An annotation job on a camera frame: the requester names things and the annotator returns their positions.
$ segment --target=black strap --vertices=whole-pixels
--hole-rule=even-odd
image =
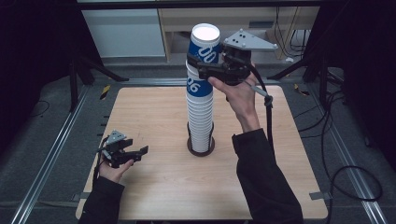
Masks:
[[[98,160],[96,161],[96,166],[95,166],[95,168],[93,169],[92,187],[95,186],[96,180],[97,180],[98,177],[99,177],[99,167],[100,167],[100,165],[102,164],[102,163],[100,162],[100,160],[102,159],[103,145],[105,144],[105,141],[107,141],[107,139],[108,139],[108,137],[106,137],[106,138],[104,138],[104,139],[102,140],[102,143],[101,143],[99,149],[97,150]]]

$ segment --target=wooden board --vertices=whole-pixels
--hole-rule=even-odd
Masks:
[[[267,90],[274,96],[273,135],[277,163],[303,208],[304,218],[325,218],[324,202],[311,201],[309,197],[309,192],[318,191],[318,183],[283,91],[278,86],[268,86]],[[256,101],[261,125],[266,130],[263,98],[257,95]],[[237,156],[231,140],[232,135],[241,133],[242,129],[224,94],[216,90],[213,113],[216,147],[209,156],[196,157],[187,149],[185,87],[120,90],[106,134],[116,129],[133,138],[134,144],[126,150],[149,146],[148,154],[121,180],[126,188],[120,219],[251,219],[235,173]],[[91,189],[92,171],[84,191]],[[84,203],[85,200],[80,201],[77,217]]]

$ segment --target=gray carpet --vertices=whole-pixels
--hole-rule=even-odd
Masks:
[[[279,71],[279,66],[261,66],[259,71],[264,76],[271,76]],[[185,77],[185,67],[175,66],[139,66],[139,67],[109,67],[117,74],[124,77]],[[317,105],[313,95],[317,83],[304,84],[301,75],[304,69],[292,73],[290,77],[284,77],[277,85],[285,92],[293,116],[305,112]],[[75,193],[80,193],[86,182],[86,177],[91,169],[94,152],[98,148],[101,135],[105,130],[107,118],[120,88],[124,84],[95,73],[95,83],[90,86],[87,99],[78,114],[77,121],[64,143],[63,150],[59,155],[47,183],[42,189],[38,200],[40,202],[70,202]],[[303,95],[294,89],[293,84],[298,83],[301,91],[309,91],[310,95]],[[110,91],[105,100],[100,100],[103,87],[111,84]],[[42,115],[31,117],[26,125],[17,134],[7,155],[0,163],[0,223],[9,223],[12,219],[19,202],[23,199],[27,190],[35,180],[44,159],[50,151],[58,132],[68,116],[70,106],[68,77],[48,84],[41,92],[42,101],[49,103],[49,108],[44,102],[37,103],[33,115],[45,111]],[[336,91],[338,87],[330,86],[330,91]],[[321,118],[318,107],[295,119],[298,129],[306,128]],[[336,127],[350,150],[351,155],[358,165],[368,169],[380,181],[384,189],[383,197],[378,201],[389,223],[396,223],[396,175],[391,170],[382,153],[367,147],[354,116],[348,105],[338,100],[332,107],[333,127]],[[319,187],[322,191],[328,191],[330,181],[324,174],[320,154],[320,137],[318,135],[322,125],[317,128],[301,133],[305,150],[313,167]],[[329,133],[324,138],[325,157],[331,174],[343,164],[335,150],[334,142]],[[337,178],[337,184],[343,188],[354,190],[349,177],[345,174]],[[332,223],[372,223],[368,218],[361,201],[353,200],[334,191]],[[52,207],[38,203],[27,219],[26,223],[77,223],[75,218],[76,208]],[[306,223],[325,223],[325,220],[307,220]]]

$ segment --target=person's left hand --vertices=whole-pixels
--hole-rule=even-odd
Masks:
[[[125,171],[127,171],[133,164],[134,160],[129,160],[125,162],[125,164],[121,165],[120,168],[116,169],[112,168],[108,161],[101,161],[99,175],[115,183],[119,183],[123,173],[125,173]]]

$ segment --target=wrist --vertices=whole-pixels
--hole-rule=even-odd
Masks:
[[[250,116],[238,116],[237,118],[241,124],[243,133],[255,131],[261,128],[257,113]]]

